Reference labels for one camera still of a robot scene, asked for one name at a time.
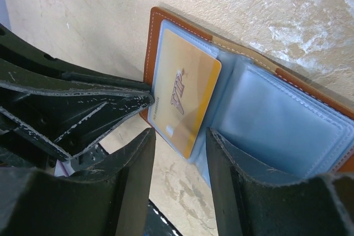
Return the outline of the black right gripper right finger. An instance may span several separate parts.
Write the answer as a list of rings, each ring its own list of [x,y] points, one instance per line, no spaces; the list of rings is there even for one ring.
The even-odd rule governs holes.
[[[276,170],[206,131],[219,235],[352,235],[353,174]]]

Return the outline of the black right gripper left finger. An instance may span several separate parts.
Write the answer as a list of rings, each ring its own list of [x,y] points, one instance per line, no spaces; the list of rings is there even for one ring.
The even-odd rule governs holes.
[[[142,235],[155,130],[69,177],[38,169],[1,170],[2,235]]]

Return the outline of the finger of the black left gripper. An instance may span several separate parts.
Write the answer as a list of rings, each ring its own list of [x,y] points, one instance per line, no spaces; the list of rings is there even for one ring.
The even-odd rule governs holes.
[[[60,80],[151,90],[151,86],[142,81],[104,74],[52,57],[27,43],[4,25],[1,25],[1,59],[36,74]]]
[[[153,102],[147,90],[55,91],[1,81],[1,113],[16,124],[14,133],[61,161],[83,154]]]

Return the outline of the gold VIP card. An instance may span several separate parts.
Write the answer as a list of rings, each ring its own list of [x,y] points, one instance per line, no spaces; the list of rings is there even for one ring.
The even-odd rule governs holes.
[[[221,72],[218,54],[218,48],[184,30],[162,27],[148,121],[186,159]]]

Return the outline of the brown leather card holder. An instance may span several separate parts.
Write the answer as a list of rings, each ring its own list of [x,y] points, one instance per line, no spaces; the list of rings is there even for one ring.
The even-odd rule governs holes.
[[[353,108],[262,54],[160,7],[150,11],[144,64],[144,81],[151,85],[152,94],[159,36],[165,25],[219,49],[221,72],[191,156],[185,158],[205,181],[210,179],[207,128],[216,129],[234,146],[270,167],[297,177],[353,171]],[[140,115],[150,124],[149,109]]]

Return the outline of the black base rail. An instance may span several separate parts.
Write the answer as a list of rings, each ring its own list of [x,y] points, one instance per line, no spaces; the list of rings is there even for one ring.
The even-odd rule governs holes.
[[[144,236],[182,236],[178,229],[151,201],[148,201],[147,219],[144,227]]]

